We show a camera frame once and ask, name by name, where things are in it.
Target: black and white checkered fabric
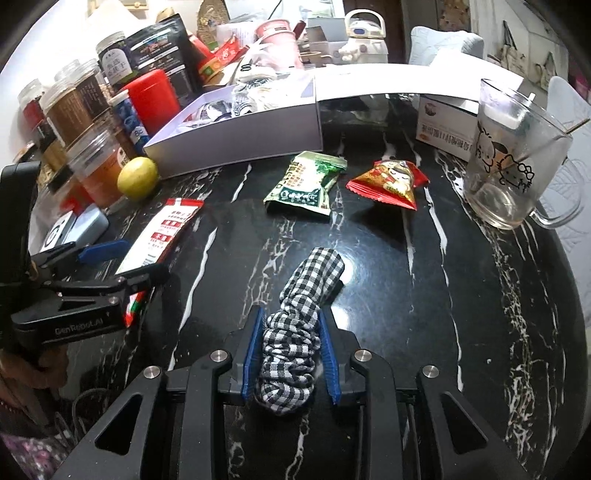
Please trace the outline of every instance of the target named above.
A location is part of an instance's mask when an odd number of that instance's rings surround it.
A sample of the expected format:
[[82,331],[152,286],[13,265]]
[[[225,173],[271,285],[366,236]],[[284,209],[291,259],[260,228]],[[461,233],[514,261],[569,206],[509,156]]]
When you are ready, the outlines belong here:
[[314,391],[314,360],[320,349],[318,315],[345,264],[330,248],[315,248],[281,292],[281,308],[265,321],[257,400],[283,415],[301,407]]

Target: jar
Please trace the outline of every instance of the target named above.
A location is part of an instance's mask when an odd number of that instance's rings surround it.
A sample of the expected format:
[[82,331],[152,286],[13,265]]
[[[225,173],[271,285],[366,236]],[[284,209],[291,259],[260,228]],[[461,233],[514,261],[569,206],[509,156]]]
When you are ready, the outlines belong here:
[[80,93],[86,111],[96,122],[110,112],[108,99],[111,98],[105,78],[96,60],[89,60],[70,73],[70,80]]
[[93,203],[92,198],[68,165],[64,165],[54,175],[47,184],[47,188],[54,197],[58,215],[72,211],[76,216],[80,216]]
[[113,205],[121,192],[117,179],[127,156],[107,128],[92,128],[70,150],[69,166],[100,208]]
[[39,105],[44,93],[45,87],[35,79],[22,89],[17,98],[35,145],[51,169],[57,171],[67,163],[67,157]]
[[92,126],[82,96],[69,78],[50,87],[39,104],[66,151]]
[[138,76],[123,32],[114,33],[101,40],[96,46],[96,53],[114,91],[118,92]]
[[53,79],[56,82],[59,82],[60,80],[68,78],[71,75],[71,73],[79,67],[80,67],[80,60],[73,60],[65,67],[62,67],[60,70],[58,70],[58,72],[53,77]]

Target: black marble table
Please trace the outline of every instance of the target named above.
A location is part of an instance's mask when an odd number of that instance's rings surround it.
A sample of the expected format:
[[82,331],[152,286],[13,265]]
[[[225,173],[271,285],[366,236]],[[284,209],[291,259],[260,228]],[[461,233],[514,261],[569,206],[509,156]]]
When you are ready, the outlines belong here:
[[[346,264],[332,307],[339,327],[389,361],[398,387],[437,365],[533,478],[552,476],[579,438],[587,385],[583,318],[563,249],[529,220],[513,232],[484,224],[462,198],[465,164],[414,141],[416,112],[400,98],[391,105],[382,129],[325,125],[324,151],[349,164],[326,221],[265,210],[288,157],[167,180],[145,205],[113,214],[103,239],[133,241],[169,197],[205,200],[168,258],[170,281],[138,324],[70,345],[62,395],[121,391],[147,365],[191,365],[243,325],[252,303],[276,310],[295,267],[313,247],[331,247]],[[431,180],[417,192],[417,212],[345,189],[391,155],[416,161]],[[309,407],[285,418],[256,405],[228,408],[229,478],[352,479],[356,416],[336,415],[326,397],[318,388]],[[89,417],[104,407],[84,406]]]

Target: snack packet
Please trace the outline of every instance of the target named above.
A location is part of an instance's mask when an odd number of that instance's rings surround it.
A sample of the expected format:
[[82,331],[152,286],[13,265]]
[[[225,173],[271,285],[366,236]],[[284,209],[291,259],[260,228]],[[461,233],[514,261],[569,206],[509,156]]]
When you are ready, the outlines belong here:
[[413,188],[428,181],[412,162],[387,160],[376,162],[369,172],[350,180],[347,188],[368,199],[416,210]]
[[283,179],[266,196],[265,205],[279,202],[330,215],[328,192],[346,169],[344,158],[302,152],[291,161]]
[[[115,275],[164,261],[166,255],[172,249],[175,237],[202,206],[203,201],[201,200],[168,199],[166,205],[154,215],[140,233]],[[144,300],[149,293],[140,291],[129,297],[129,303],[125,310],[125,325],[127,327],[138,316],[138,312],[144,305]]]

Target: red snack packet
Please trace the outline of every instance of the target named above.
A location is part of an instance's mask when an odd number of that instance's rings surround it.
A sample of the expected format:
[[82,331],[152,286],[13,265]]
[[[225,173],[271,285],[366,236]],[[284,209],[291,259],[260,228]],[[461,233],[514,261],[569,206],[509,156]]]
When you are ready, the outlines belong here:
[[[374,162],[374,166],[381,164],[382,162],[384,162],[385,160],[378,160],[376,162]],[[413,189],[417,189],[419,187],[422,187],[424,185],[427,185],[429,183],[429,178],[418,169],[418,167],[411,161],[405,160],[406,165],[408,166],[408,168],[410,169],[411,172],[413,172],[414,175],[414,183],[413,183]]]
[[416,210],[413,188],[426,183],[428,178],[413,163],[386,160],[376,162],[369,172],[350,180],[347,188],[368,199]]

